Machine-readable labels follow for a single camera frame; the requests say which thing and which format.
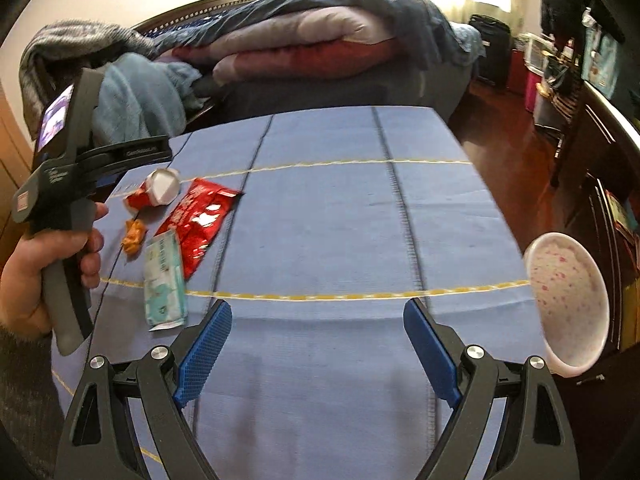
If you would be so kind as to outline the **grey sleeve forearm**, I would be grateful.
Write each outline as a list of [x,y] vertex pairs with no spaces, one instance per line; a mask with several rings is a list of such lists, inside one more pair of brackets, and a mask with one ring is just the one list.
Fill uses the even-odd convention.
[[64,415],[51,373],[51,337],[1,331],[1,475],[51,479]]

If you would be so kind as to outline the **person's left hand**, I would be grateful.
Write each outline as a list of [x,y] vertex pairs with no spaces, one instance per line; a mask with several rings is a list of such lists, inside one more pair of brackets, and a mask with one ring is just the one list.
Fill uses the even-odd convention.
[[82,284],[100,282],[102,233],[45,230],[25,235],[17,243],[1,274],[1,326],[21,340],[37,340],[52,330],[42,299],[42,270],[58,260],[81,254]]

